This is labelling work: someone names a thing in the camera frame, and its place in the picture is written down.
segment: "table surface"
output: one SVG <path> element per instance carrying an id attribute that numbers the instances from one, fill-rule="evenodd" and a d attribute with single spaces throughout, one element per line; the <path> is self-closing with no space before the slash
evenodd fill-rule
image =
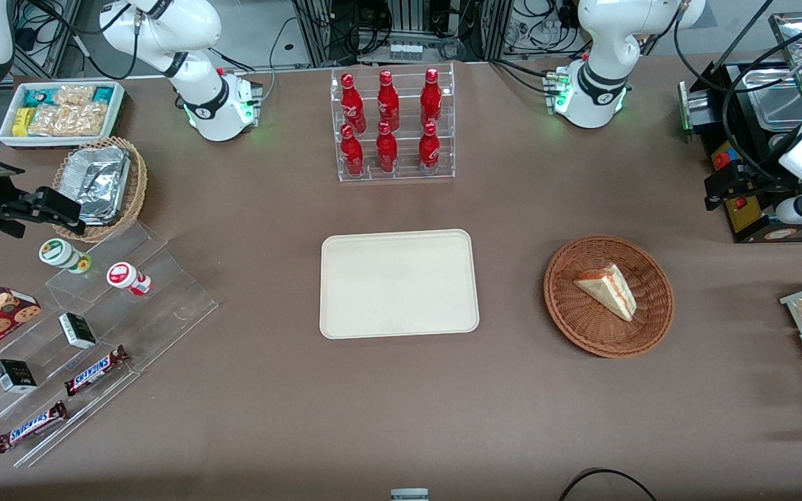
<path id="1" fill-rule="evenodd" d="M 595 466 L 658 498 L 802 499 L 802 346 L 777 301 L 802 289 L 802 244 L 733 244 L 704 210 L 681 63 L 641 61 L 598 130 L 487 64 L 455 70 L 457 177 L 404 185 L 338 183 L 327 70 L 279 75 L 261 126 L 227 143 L 188 127 L 166 80 L 125 81 L 121 130 L 150 171 L 141 219 L 223 304 L 36 466 L 0 456 L 0 499 L 544 500 Z M 34 189 L 63 155 L 0 159 Z M 472 237 L 476 331 L 321 335 L 324 239 L 442 228 Z M 53 234 L 3 237 L 0 285 L 42 286 Z M 634 241 L 668 274 L 675 320 L 644 356 L 596 358 L 547 314 L 550 257 L 588 234 Z M 642 499 L 596 477 L 570 499 L 600 495 Z"/>

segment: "aluminum foil container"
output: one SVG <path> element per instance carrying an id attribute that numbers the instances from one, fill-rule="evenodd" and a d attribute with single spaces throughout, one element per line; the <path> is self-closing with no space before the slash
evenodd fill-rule
<path id="1" fill-rule="evenodd" d="M 120 218 L 132 159 L 118 146 L 70 153 L 58 191 L 82 205 L 86 225 L 112 225 Z"/>

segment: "snickers bar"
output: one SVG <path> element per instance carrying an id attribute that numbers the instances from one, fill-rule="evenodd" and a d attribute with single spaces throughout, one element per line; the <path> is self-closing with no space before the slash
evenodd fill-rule
<path id="1" fill-rule="evenodd" d="M 54 407 L 30 419 L 28 422 L 25 422 L 20 428 L 15 428 L 10 434 L 0 435 L 0 454 L 14 447 L 26 437 L 35 434 L 37 431 L 45 428 L 45 426 L 53 424 L 53 422 L 60 419 L 67 419 L 67 407 L 59 400 L 58 403 L 54 404 Z"/>
<path id="2" fill-rule="evenodd" d="M 72 380 L 64 383 L 64 386 L 67 387 L 67 395 L 71 397 L 76 395 L 83 387 L 94 383 L 127 358 L 128 353 L 125 353 L 122 345 L 117 346 L 117 349 L 109 352 L 107 356 L 92 365 L 92 367 L 87 368 Z"/>

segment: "small black box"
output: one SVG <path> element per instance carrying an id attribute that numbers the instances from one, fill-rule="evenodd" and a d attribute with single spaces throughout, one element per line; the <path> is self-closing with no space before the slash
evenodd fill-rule
<path id="1" fill-rule="evenodd" d="M 36 380 L 29 373 L 26 362 L 20 360 L 0 360 L 0 384 L 11 393 L 30 393 L 36 389 Z"/>
<path id="2" fill-rule="evenodd" d="M 67 342 L 81 349 L 95 348 L 95 334 L 88 326 L 85 318 L 73 313 L 65 313 L 58 317 L 61 330 L 67 336 Z"/>

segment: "clear acrylic rack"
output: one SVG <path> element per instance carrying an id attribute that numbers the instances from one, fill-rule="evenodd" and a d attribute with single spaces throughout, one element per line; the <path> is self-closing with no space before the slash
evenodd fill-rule
<path id="1" fill-rule="evenodd" d="M 420 173 L 420 138 L 423 137 L 423 124 L 420 122 L 420 93 L 426 79 L 426 69 L 435 67 L 439 71 L 441 88 L 441 118 L 437 121 L 436 135 L 439 137 L 439 168 L 433 175 Z M 392 80 L 398 90 L 401 108 L 401 127 L 395 131 L 398 140 L 398 168 L 387 174 L 379 168 L 376 153 L 376 138 L 379 136 L 379 109 L 376 97 L 379 94 L 379 71 L 384 67 L 345 67 L 332 70 L 330 85 L 330 105 L 333 120 L 333 142 L 336 143 L 336 165 L 341 182 L 346 181 L 426 181 L 435 178 L 454 177 L 456 174 L 455 156 L 455 78 L 453 64 L 399 65 L 392 66 Z M 343 116 L 343 87 L 338 83 L 344 73 L 351 73 L 354 86 L 363 99 L 363 114 L 367 129 L 357 136 L 363 147 L 363 177 L 350 177 L 343 162 L 340 142 L 343 137 L 340 127 L 345 123 Z"/>
<path id="2" fill-rule="evenodd" d="M 1 454 L 3 461 L 15 467 L 38 462 L 217 307 L 165 246 L 158 234 L 136 222 L 90 248 L 92 269 L 78 276 L 61 271 L 34 293 L 42 314 L 0 342 L 0 358 L 25 361 L 38 388 L 20 395 L 0 386 L 0 435 L 44 413 L 58 400 L 64 401 L 69 418 L 19 442 Z M 150 292 L 138 297 L 109 286 L 105 273 L 118 261 L 127 261 L 150 276 Z M 66 311 L 86 318 L 97 340 L 95 348 L 78 349 L 67 343 L 58 323 Z M 118 345 L 125 347 L 130 359 L 68 397 L 65 381 Z"/>

